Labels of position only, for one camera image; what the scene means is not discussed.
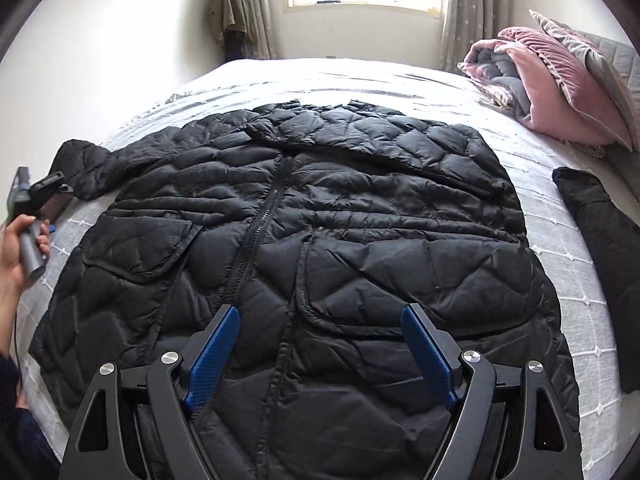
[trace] black puffer jacket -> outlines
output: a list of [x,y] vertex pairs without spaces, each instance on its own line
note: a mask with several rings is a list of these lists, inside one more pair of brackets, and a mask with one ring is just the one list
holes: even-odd
[[463,349],[542,361],[578,429],[556,292],[472,128],[292,102],[114,153],[72,140],[53,169],[84,199],[124,184],[31,345],[68,426],[101,364],[179,350],[230,302],[240,336],[196,420],[223,480],[421,478],[448,415],[402,341],[417,302]]

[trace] white wall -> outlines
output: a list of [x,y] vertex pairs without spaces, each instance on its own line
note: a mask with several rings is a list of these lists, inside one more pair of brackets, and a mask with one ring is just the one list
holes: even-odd
[[280,57],[350,57],[435,68],[442,21],[426,14],[365,6],[288,10],[271,0]]
[[576,30],[631,44],[625,31],[602,0],[513,0],[511,23],[536,28],[536,22],[530,16],[529,9],[567,23]]
[[64,140],[99,142],[220,65],[209,1],[43,0],[0,62],[0,190],[16,166],[36,180]]

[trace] metal pivot bolt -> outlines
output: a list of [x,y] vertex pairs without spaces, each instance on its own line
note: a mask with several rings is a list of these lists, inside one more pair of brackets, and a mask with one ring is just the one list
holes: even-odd
[[539,361],[529,361],[527,366],[529,367],[529,370],[531,370],[535,374],[541,374],[542,370],[545,369],[542,363]]
[[462,357],[469,363],[477,363],[482,358],[477,350],[466,350],[463,352]]
[[105,363],[100,367],[100,375],[109,375],[116,369],[113,363]]
[[167,352],[166,354],[162,354],[160,360],[166,365],[172,365],[179,358],[180,356],[178,355],[178,352]]

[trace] bed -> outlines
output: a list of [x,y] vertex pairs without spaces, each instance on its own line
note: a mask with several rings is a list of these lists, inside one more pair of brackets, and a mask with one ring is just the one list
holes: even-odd
[[[165,126],[294,99],[316,105],[360,100],[417,118],[468,124],[480,131],[516,187],[530,245],[558,292],[562,330],[580,386],[584,478],[611,478],[640,433],[640,392],[620,393],[616,345],[604,295],[551,173],[559,166],[592,171],[613,202],[640,224],[640,203],[626,185],[601,161],[518,124],[494,107],[469,79],[401,64],[347,59],[228,63],[132,118],[102,145],[116,150]],[[27,348],[67,257],[113,199],[110,194],[89,203],[74,200],[70,204],[56,225],[47,272],[22,296],[18,309],[18,354],[26,399],[59,458],[68,433]]]

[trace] curtain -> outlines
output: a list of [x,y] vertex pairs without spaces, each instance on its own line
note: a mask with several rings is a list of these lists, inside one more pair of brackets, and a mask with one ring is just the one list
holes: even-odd
[[455,72],[476,41],[509,25],[511,0],[444,0],[440,69]]
[[249,0],[254,20],[256,41],[246,42],[246,56],[254,59],[276,59],[276,41],[271,24],[269,0]]

